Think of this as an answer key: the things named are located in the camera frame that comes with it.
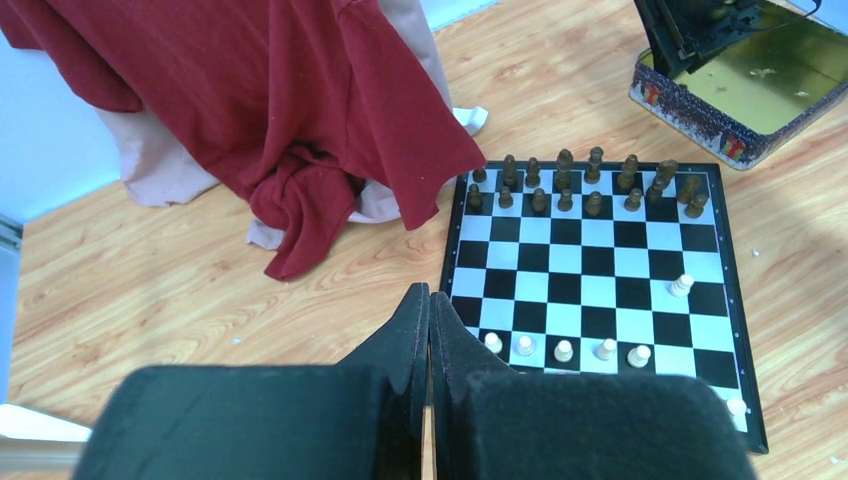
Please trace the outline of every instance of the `chess piece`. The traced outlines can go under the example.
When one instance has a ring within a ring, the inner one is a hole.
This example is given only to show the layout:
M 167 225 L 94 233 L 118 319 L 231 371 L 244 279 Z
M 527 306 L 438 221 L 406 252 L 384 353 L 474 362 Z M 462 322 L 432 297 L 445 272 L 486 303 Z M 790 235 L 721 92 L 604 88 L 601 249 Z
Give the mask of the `chess piece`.
M 486 169 L 485 168 L 477 168 L 471 174 L 471 178 L 477 183 L 483 183 L 486 181 Z
M 548 206 L 548 201 L 545 198 L 545 191 L 541 188 L 533 190 L 533 200 L 531 202 L 533 211 L 536 213 L 544 213 Z
M 608 338 L 604 340 L 595 350 L 595 355 L 601 360 L 609 360 L 615 355 L 615 349 L 618 344 L 615 340 Z
M 559 194 L 559 202 L 557 202 L 557 208 L 561 212 L 567 212 L 571 210 L 571 207 L 574 206 L 574 199 L 571 195 L 571 190 L 563 189 Z
M 681 188 L 680 191 L 677 192 L 677 202 L 682 203 L 683 205 L 688 205 L 689 202 L 692 201 L 692 198 L 695 196 L 695 192 L 700 186 L 700 175 L 689 175 L 688 177 L 686 177 L 686 183 L 683 185 L 683 188 Z
M 665 190 L 665 187 L 668 186 L 668 182 L 662 175 L 657 174 L 654 177 L 654 181 L 651 182 L 651 186 L 648 188 L 648 192 L 645 194 L 645 198 L 648 199 L 649 202 L 654 202 L 662 197 L 662 192 Z
M 586 213 L 593 217 L 601 213 L 601 200 L 603 200 L 601 192 L 592 192 L 586 200 Z
M 679 166 L 680 164 L 673 158 L 660 162 L 660 166 L 657 167 L 657 175 L 661 175 L 665 179 L 666 186 L 671 184 L 672 179 L 674 179 L 674 175 L 677 174 Z
M 495 332 L 489 332 L 485 337 L 483 337 L 483 345 L 485 345 L 486 348 L 495 355 L 501 353 L 501 350 L 503 350 L 503 342 Z
M 639 345 L 627 353 L 627 363 L 633 368 L 644 368 L 651 358 L 651 349 L 646 345 Z
M 518 342 L 515 344 L 515 350 L 519 355 L 527 356 L 536 350 L 536 345 L 533 343 L 532 338 L 527 335 L 522 335 L 518 337 Z
M 589 151 L 589 169 L 583 176 L 583 180 L 589 184 L 598 183 L 601 179 L 601 163 L 604 161 L 604 150 L 601 147 L 592 147 Z
M 559 343 L 557 343 L 557 346 L 554 347 L 554 358 L 558 362 L 570 362 L 573 356 L 574 349 L 571 346 L 571 342 L 568 340 L 560 340 Z
M 734 417 L 741 417 L 748 413 L 748 405 L 745 403 L 745 400 L 742 400 L 739 397 L 732 397 L 727 399 L 727 411 L 730 415 Z
M 695 279 L 692 275 L 684 273 L 677 280 L 671 282 L 668 291 L 675 297 L 685 297 L 692 290 L 692 285 L 695 284 Z
M 686 205 L 686 209 L 683 210 L 683 213 L 689 218 L 698 218 L 704 214 L 704 206 L 707 204 L 707 194 L 699 193 L 689 202 L 689 205 Z
M 515 165 L 515 157 L 507 155 L 504 157 L 503 183 L 512 190 L 518 182 L 518 167 Z
M 483 208 L 483 194 L 480 193 L 480 187 L 476 183 L 472 183 L 468 187 L 468 206 L 478 213 Z
M 624 159 L 624 164 L 621 165 L 621 175 L 618 176 L 616 183 L 622 190 L 633 188 L 633 181 L 636 180 L 636 172 L 639 170 L 639 158 L 636 155 L 630 154 Z
M 558 192 L 571 188 L 571 166 L 574 156 L 568 149 L 563 148 L 557 155 L 557 172 L 554 176 L 554 187 Z
M 501 193 L 498 197 L 498 205 L 500 205 L 501 208 L 512 207 L 512 192 L 509 190 L 509 187 L 505 185 L 501 187 Z
M 541 170 L 539 160 L 536 157 L 530 157 L 527 162 L 527 176 L 524 177 L 524 184 L 530 188 L 538 187 L 542 183 L 542 179 L 539 177 Z

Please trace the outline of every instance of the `red cloth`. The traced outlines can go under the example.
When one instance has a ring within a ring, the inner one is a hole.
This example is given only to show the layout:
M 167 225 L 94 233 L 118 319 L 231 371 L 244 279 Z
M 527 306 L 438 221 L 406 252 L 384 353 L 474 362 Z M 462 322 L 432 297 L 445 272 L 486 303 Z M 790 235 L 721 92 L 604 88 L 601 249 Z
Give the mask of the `red cloth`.
M 286 231 L 266 269 L 279 280 L 326 257 L 364 179 L 411 230 L 485 163 L 377 0 L 0 0 L 0 27 L 88 103 L 156 113 Z

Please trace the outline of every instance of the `white chess piece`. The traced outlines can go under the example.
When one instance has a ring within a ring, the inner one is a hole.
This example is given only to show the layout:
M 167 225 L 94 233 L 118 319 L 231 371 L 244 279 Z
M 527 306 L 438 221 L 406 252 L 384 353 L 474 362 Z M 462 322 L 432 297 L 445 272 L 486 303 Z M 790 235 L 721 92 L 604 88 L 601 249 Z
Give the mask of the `white chess piece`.
M 520 355 L 530 355 L 533 353 L 533 350 L 536 349 L 535 345 L 533 345 L 533 339 L 528 337 L 527 335 L 522 335 L 518 337 L 518 343 L 515 346 L 515 349 L 518 351 Z
M 692 278 L 692 275 L 684 273 L 680 276 L 680 278 L 671 282 L 671 286 L 668 288 L 668 291 L 675 297 L 685 297 L 686 295 L 689 295 L 689 291 L 692 289 L 692 285 L 694 284 L 695 279 Z
M 646 345 L 639 345 L 627 353 L 627 363 L 633 368 L 642 368 L 648 364 L 651 358 L 651 349 Z
M 486 334 L 486 337 L 483 339 L 483 344 L 486 345 L 486 348 L 491 350 L 495 355 L 501 353 L 503 349 L 503 342 L 501 342 L 500 337 L 495 332 L 489 332 Z
M 748 405 L 745 403 L 745 400 L 734 397 L 727 400 L 727 410 L 734 417 L 740 417 L 748 413 Z
M 615 340 L 608 338 L 598 345 L 598 349 L 595 350 L 595 355 L 597 355 L 601 360 L 609 360 L 615 354 L 617 346 L 618 344 Z
M 571 361 L 572 356 L 574 356 L 574 349 L 571 347 L 571 342 L 560 340 L 556 348 L 554 348 L 554 358 L 558 362 L 566 363 Z

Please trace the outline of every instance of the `white square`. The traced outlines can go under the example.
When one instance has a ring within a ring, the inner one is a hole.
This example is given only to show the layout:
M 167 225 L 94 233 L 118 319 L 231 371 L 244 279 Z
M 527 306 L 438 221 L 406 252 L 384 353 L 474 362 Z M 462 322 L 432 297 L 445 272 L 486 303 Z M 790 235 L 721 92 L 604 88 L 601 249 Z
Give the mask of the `white square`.
M 604 196 L 612 195 L 612 170 L 601 170 L 601 179 L 595 184 L 586 183 L 587 171 L 583 170 L 580 172 L 580 181 L 583 184 L 581 188 L 583 189 L 584 196 L 588 197 L 592 192 L 600 192 Z
M 518 240 L 521 243 L 551 243 L 551 220 L 549 218 L 522 217 Z
M 527 335 L 533 340 L 535 348 L 533 349 L 533 352 L 530 355 L 521 355 L 520 353 L 518 353 L 518 339 L 521 338 L 522 335 Z M 510 365 L 519 365 L 522 367 L 543 368 L 545 366 L 545 335 L 543 333 L 530 333 L 520 331 L 512 332 L 512 341 L 509 351 L 509 363 Z
M 587 307 L 615 308 L 615 277 L 580 277 L 580 303 Z
M 581 331 L 580 305 L 549 303 L 545 333 L 561 337 L 579 337 Z
M 718 252 L 683 252 L 683 268 L 696 282 L 724 283 L 724 265 Z
M 518 244 L 513 242 L 489 242 L 486 266 L 493 269 L 518 269 Z
M 583 220 L 580 228 L 581 243 L 587 247 L 615 246 L 615 228 L 612 220 Z
M 645 171 L 642 172 L 642 193 L 647 194 L 648 189 L 651 188 L 651 185 L 654 183 L 654 177 L 657 176 L 656 170 Z M 675 185 L 675 181 L 672 178 L 668 183 L 668 186 L 663 190 L 663 197 L 665 198 L 675 198 L 677 197 L 677 187 Z
M 583 218 L 583 196 L 573 194 L 571 195 L 571 201 L 573 205 L 571 209 L 567 212 L 563 212 L 557 207 L 557 203 L 559 202 L 559 193 L 556 193 L 551 197 L 551 218 L 570 218 L 572 220 L 580 220 Z
M 689 298 L 675 297 L 668 291 L 671 281 L 651 280 L 651 309 L 655 312 L 689 313 Z
M 595 350 L 603 343 L 603 338 L 580 339 L 580 371 L 586 373 L 618 373 L 618 352 L 609 360 L 601 360 Z
M 682 203 L 677 204 L 677 216 L 680 218 L 680 223 L 688 223 L 694 225 L 715 225 L 716 217 L 715 217 L 715 206 L 713 204 L 712 198 L 707 200 L 707 204 L 704 205 L 704 213 L 697 218 L 689 218 L 683 213 L 686 210 L 686 205 Z
M 480 328 L 488 330 L 512 330 L 514 300 L 484 298 L 480 308 Z
M 484 268 L 455 268 L 451 296 L 483 298 L 483 287 L 486 285 L 486 269 Z
M 501 208 L 500 191 L 494 194 L 495 199 L 492 201 L 492 216 L 493 217 L 513 217 L 518 218 L 521 216 L 521 209 L 524 203 L 524 197 L 521 193 L 513 193 L 512 194 L 512 205 L 509 208 Z
M 615 332 L 620 342 L 653 345 L 654 315 L 648 310 L 616 309 Z
M 483 215 L 466 215 L 462 217 L 462 226 L 459 230 L 460 240 L 489 241 L 492 233 L 492 217 Z
M 683 240 L 680 236 L 680 225 L 667 222 L 646 222 L 648 248 L 651 250 L 683 250 Z
M 630 278 L 650 278 L 651 266 L 648 251 L 641 248 L 615 249 L 615 276 Z
M 695 351 L 690 347 L 654 345 L 654 365 L 657 375 L 696 377 Z
M 639 210 L 631 212 L 624 208 L 624 202 L 627 200 L 627 195 L 613 195 L 612 197 L 612 218 L 620 222 L 644 222 L 645 221 L 645 203 L 642 200 L 642 205 Z
M 733 327 L 727 317 L 689 315 L 692 346 L 700 350 L 735 352 Z
M 474 181 L 474 177 L 471 173 L 468 174 L 468 186 L 471 186 L 472 183 L 477 183 Z M 483 193 L 492 193 L 495 192 L 498 185 L 498 171 L 496 169 L 487 169 L 486 170 L 486 180 L 477 183 L 477 186 L 480 187 L 480 191 Z
M 524 193 L 533 193 L 533 190 L 536 190 L 537 188 L 541 188 L 542 190 L 545 191 L 545 193 L 548 193 L 548 194 L 551 193 L 551 190 L 552 190 L 551 185 L 553 185 L 553 182 L 554 182 L 554 171 L 542 169 L 542 171 L 539 172 L 539 178 L 541 179 L 541 182 L 539 183 L 539 185 L 537 185 L 535 187 L 528 187 L 527 186 L 527 171 L 525 171 L 524 172 Z
M 580 245 L 551 245 L 548 271 L 555 273 L 581 273 L 583 248 Z
M 515 277 L 515 299 L 524 302 L 547 302 L 548 274 L 517 272 Z

